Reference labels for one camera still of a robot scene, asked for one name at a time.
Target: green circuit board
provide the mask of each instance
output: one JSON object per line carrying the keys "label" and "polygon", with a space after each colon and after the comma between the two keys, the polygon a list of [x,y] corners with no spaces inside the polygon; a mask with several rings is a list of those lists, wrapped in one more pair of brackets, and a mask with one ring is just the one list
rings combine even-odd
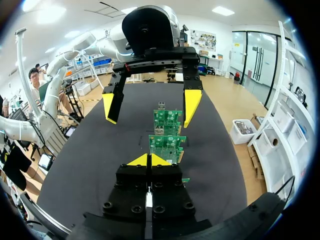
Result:
{"label": "green circuit board", "polygon": [[185,143],[186,140],[186,136],[149,135],[150,153],[170,164],[178,164],[184,154],[184,148],[180,147],[180,143]]}
{"label": "green circuit board", "polygon": [[153,110],[153,123],[155,135],[179,136],[181,123],[178,118],[183,114],[180,110]]}

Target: black table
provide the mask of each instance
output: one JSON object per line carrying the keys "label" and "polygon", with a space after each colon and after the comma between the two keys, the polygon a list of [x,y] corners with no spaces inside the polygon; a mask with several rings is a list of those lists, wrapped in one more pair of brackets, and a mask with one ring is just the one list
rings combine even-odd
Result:
{"label": "black table", "polygon": [[[141,83],[124,88],[118,123],[106,121],[100,101],[64,145],[43,183],[37,203],[68,228],[81,223],[84,212],[102,215],[102,205],[120,164],[149,152],[153,109],[183,109],[183,84]],[[188,128],[180,167],[198,221],[212,225],[247,206],[246,187],[226,128],[206,93]]]}

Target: eyeglasses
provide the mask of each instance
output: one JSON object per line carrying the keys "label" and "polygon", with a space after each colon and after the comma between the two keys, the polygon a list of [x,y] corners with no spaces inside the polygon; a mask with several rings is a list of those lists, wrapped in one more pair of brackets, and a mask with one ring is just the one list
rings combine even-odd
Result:
{"label": "eyeglasses", "polygon": [[36,77],[38,77],[39,76],[39,74],[38,73],[36,73],[35,75],[31,75],[31,79],[35,79]]}

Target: glass wall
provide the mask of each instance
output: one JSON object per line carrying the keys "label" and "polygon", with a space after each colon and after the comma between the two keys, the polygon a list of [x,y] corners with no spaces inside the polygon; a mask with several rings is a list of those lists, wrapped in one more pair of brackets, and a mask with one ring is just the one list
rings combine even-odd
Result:
{"label": "glass wall", "polygon": [[241,84],[264,106],[272,100],[269,92],[277,64],[277,36],[260,32],[233,32],[230,72],[240,73]]}
{"label": "glass wall", "polygon": [[248,32],[247,41],[245,74],[241,84],[265,105],[276,69],[277,37]]}

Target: black screw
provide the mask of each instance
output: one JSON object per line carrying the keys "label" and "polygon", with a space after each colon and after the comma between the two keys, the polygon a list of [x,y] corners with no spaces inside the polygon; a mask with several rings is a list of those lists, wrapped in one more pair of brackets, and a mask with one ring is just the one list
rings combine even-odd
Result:
{"label": "black screw", "polygon": [[164,185],[163,185],[161,182],[156,182],[156,183],[154,184],[154,186],[155,186],[156,188],[162,188]]}
{"label": "black screw", "polygon": [[124,185],[124,183],[122,181],[116,181],[114,187],[115,188],[120,188]]}
{"label": "black screw", "polygon": [[140,188],[142,186],[142,184],[141,184],[141,182],[137,182],[134,186],[135,186],[135,188],[138,189],[138,188]]}
{"label": "black screw", "polygon": [[176,181],[176,182],[174,183],[174,185],[177,186],[177,187],[179,187],[179,186],[182,185],[182,181]]}
{"label": "black screw", "polygon": [[155,214],[162,214],[162,213],[164,213],[165,212],[165,210],[166,210],[166,208],[164,207],[164,206],[155,206],[154,208],[153,208],[153,212],[155,213]]}
{"label": "black screw", "polygon": [[260,219],[261,221],[263,221],[263,220],[265,220],[265,219],[267,219],[267,218],[268,218],[268,214],[267,214],[265,211],[259,213],[259,219]]}
{"label": "black screw", "polygon": [[142,207],[139,205],[135,205],[131,208],[131,211],[135,214],[140,214],[142,213]]}
{"label": "black screw", "polygon": [[186,202],[183,207],[188,210],[192,210],[195,208],[194,204],[191,201]]}
{"label": "black screw", "polygon": [[106,201],[104,204],[103,204],[103,209],[104,210],[109,210],[109,209],[112,209],[113,208],[113,204],[110,202],[110,201]]}
{"label": "black screw", "polygon": [[258,207],[257,207],[257,205],[255,205],[254,203],[252,203],[252,204],[249,205],[248,208],[249,208],[249,210],[251,210],[252,212],[255,212]]}

